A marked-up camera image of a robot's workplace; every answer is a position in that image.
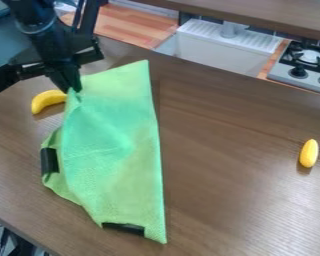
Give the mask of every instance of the brown tabletop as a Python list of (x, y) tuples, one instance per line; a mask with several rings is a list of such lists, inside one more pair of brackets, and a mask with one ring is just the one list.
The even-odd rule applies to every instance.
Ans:
[(320, 40), (320, 0), (133, 0)]
[(41, 184), (39, 147), (61, 107), (39, 118), (43, 79), (0, 94), (0, 220), (60, 255), (320, 255), (320, 95), (137, 50), (149, 59), (160, 124), (168, 244), (105, 231)]

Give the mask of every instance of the yellow banana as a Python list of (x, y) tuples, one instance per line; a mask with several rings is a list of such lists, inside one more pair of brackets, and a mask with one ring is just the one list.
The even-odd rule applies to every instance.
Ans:
[(48, 90), (36, 95), (31, 104), (32, 113), (38, 114), (45, 107), (66, 101), (66, 94), (60, 90)]

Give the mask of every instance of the gas burner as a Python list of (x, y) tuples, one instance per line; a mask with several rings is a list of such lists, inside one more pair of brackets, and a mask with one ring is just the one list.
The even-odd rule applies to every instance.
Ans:
[(320, 92), (320, 46), (291, 41), (267, 78)]
[(293, 61), (320, 67), (320, 52), (316, 50), (307, 49), (300, 52), (290, 52), (290, 55)]
[(320, 59), (320, 52), (314, 50), (303, 50), (303, 55), (300, 57), (301, 61), (309, 64), (318, 64), (318, 58)]
[(308, 74), (304, 69), (303, 65), (297, 65), (295, 68), (292, 68), (288, 73), (294, 78), (304, 79), (308, 77)]

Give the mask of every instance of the black tag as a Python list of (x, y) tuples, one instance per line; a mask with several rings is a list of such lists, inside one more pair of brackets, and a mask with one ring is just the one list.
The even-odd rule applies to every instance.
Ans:
[(138, 225), (104, 222), (102, 223), (102, 226), (103, 228), (111, 228), (139, 236), (145, 236), (145, 228)]
[(41, 175), (59, 172), (57, 151), (54, 148), (43, 148), (40, 151)]

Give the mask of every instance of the green towel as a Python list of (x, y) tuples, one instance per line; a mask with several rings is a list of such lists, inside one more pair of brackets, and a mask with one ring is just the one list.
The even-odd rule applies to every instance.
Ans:
[[(165, 244), (148, 61), (84, 76), (82, 84), (80, 93), (69, 90), (62, 127), (42, 144), (42, 154), (55, 152), (58, 165), (43, 164), (43, 184), (84, 207), (103, 228), (141, 230)], [(49, 162), (49, 156), (43, 161)]]

